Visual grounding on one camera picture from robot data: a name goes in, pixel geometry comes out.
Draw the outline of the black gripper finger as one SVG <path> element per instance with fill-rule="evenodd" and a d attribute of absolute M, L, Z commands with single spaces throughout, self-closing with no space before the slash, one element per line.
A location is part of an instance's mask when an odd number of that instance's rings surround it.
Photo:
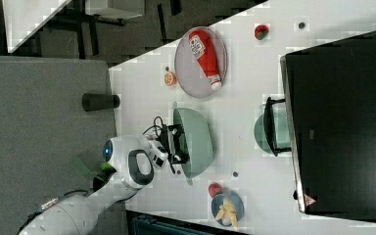
<path fill-rule="evenodd" d="M 184 133 L 184 127 L 182 124 L 169 125 L 167 128 L 173 135 Z"/>
<path fill-rule="evenodd" d="M 182 155 L 173 155 L 171 157 L 171 162 L 176 165 L 184 165 L 190 161 L 190 158 L 187 154 Z"/>

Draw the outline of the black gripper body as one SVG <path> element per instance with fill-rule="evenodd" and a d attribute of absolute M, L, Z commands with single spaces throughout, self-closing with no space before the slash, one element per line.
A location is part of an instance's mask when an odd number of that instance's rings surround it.
<path fill-rule="evenodd" d="M 173 142 L 173 135 L 168 130 L 168 127 L 164 125 L 161 128 L 161 134 L 160 134 L 160 142 L 165 148 L 165 150 L 168 152 L 168 160 L 171 164 L 177 164 L 178 158 L 176 157 L 174 142 Z"/>

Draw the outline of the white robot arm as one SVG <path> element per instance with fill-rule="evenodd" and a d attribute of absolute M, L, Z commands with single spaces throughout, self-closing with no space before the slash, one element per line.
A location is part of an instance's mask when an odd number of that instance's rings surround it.
<path fill-rule="evenodd" d="M 66 193 L 43 204 L 28 217 L 18 235 L 88 235 L 101 213 L 150 184 L 156 167 L 183 155 L 177 146 L 183 133 L 182 125 L 175 124 L 159 134 L 108 140 L 104 158 L 109 173 L 104 185 L 88 196 Z"/>

